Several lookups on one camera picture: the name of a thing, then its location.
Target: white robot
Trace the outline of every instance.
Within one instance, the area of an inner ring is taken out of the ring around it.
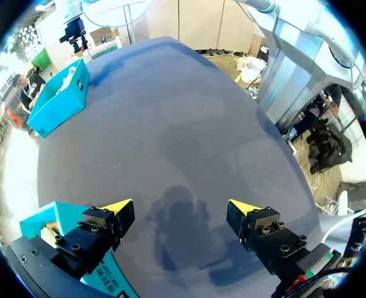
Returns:
[[[83,0],[93,3],[97,0]],[[317,0],[235,0],[267,38],[270,49],[257,101],[279,128],[287,128],[303,107],[326,86],[357,88],[366,73],[365,59],[346,29]],[[66,35],[75,52],[87,48],[81,0],[56,0]]]

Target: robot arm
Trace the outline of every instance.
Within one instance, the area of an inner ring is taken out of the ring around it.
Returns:
[[[85,28],[80,15],[83,13],[81,0],[55,0],[56,9],[61,12],[63,18],[63,24],[66,24],[65,35],[60,38],[60,42],[68,41],[73,45],[74,53],[80,51],[78,46],[78,40],[81,39],[81,43],[84,49],[88,48],[87,41],[85,39]]]

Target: floor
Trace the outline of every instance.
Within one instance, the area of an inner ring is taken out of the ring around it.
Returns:
[[[233,80],[235,80],[240,71],[236,69],[236,61],[230,55],[219,55],[219,56],[207,56],[209,61],[217,65],[218,68],[225,71]],[[240,80],[237,84],[242,88],[247,88],[248,84],[245,84]],[[313,194],[314,200],[319,205],[324,205],[325,198],[333,198],[339,188],[340,182],[342,180],[340,169],[335,166],[325,172],[316,173],[312,175],[309,172],[310,163],[308,159],[309,146],[306,142],[306,137],[309,132],[303,134],[303,136],[294,142],[296,148],[296,160],[298,161],[304,176],[306,177],[308,187]]]
[[[236,79],[236,61],[230,55],[207,57],[232,79]],[[57,73],[54,67],[47,68],[41,75],[44,80]],[[242,88],[248,85],[238,82]],[[20,237],[19,221],[28,217],[38,208],[37,163],[40,137],[34,133],[7,128],[0,147],[0,229],[5,243]],[[305,136],[294,143],[296,159],[305,175],[314,200],[323,205],[325,197],[333,197],[341,175],[338,167],[321,174],[309,173],[308,145]]]
[[[57,69],[50,65],[41,77],[48,81]],[[7,126],[0,146],[0,230],[7,244],[21,237],[19,222],[39,208],[37,168],[40,137]]]

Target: cable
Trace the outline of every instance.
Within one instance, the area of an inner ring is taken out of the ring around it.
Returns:
[[[316,187],[312,187],[311,185],[309,185],[308,181],[307,181],[307,185],[308,185],[308,187],[309,187],[309,188],[314,189],[314,190],[317,190],[317,189],[318,189],[318,187],[319,187],[319,181],[320,181],[320,178],[319,178],[319,172],[318,172],[318,181],[317,181],[317,186],[316,186]]]
[[[301,290],[302,288],[304,288],[304,287],[308,286],[309,284],[312,284],[328,275],[336,274],[336,273],[351,273],[353,270],[354,270],[353,267],[339,267],[339,268],[321,271],[321,272],[317,273],[316,275],[314,275],[313,277],[302,282],[301,284],[299,284],[297,287],[290,290],[289,292],[284,293],[284,295],[281,298],[288,298],[288,297],[292,296],[294,293]]]
[[[110,28],[110,29],[116,29],[116,28],[119,28],[119,27],[123,27],[123,26],[127,26],[127,25],[130,25],[132,24],[133,22],[137,21],[138,19],[140,19],[148,10],[148,8],[150,8],[150,6],[152,5],[152,2],[153,0],[150,0],[150,4],[147,6],[146,9],[144,9],[143,13],[141,13],[140,16],[136,17],[134,20],[126,23],[126,24],[123,24],[123,25],[119,25],[119,26],[109,26],[109,25],[101,25],[101,24],[97,24],[95,22],[93,22],[91,19],[89,19],[89,17],[86,15],[85,13],[85,10],[83,9],[83,6],[82,6],[82,11],[83,11],[83,15],[87,18],[87,20],[89,22],[91,22],[93,25],[96,25],[96,26],[99,26],[99,27],[105,27],[105,28]]]
[[[239,5],[239,7],[242,9],[242,11],[244,12],[244,14],[248,17],[249,20],[251,20],[253,23],[256,23],[255,20],[253,20],[252,16],[249,14],[249,12],[247,12],[240,3],[236,2],[236,4]]]
[[[350,216],[344,217],[342,220],[340,220],[338,223],[334,224],[323,236],[321,243],[325,243],[326,239],[328,238],[328,236],[338,227],[340,227],[341,225],[346,224],[347,222],[350,222],[353,219],[356,219],[357,217],[363,216],[366,213],[366,209],[352,214]]]

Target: white pipe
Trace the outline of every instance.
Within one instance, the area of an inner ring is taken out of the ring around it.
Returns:
[[[252,6],[260,12],[264,12],[265,14],[272,12],[275,8],[274,0],[236,0],[236,1]]]
[[[324,235],[324,237],[322,238],[321,243],[325,243],[326,239],[328,238],[328,236],[338,227],[340,227],[341,225],[346,224],[347,222],[350,222],[353,219],[356,219],[357,217],[363,216],[366,213],[366,209],[364,209],[363,211],[360,211],[358,213],[355,213],[353,215],[344,217],[341,221],[339,221],[338,223],[334,224]]]

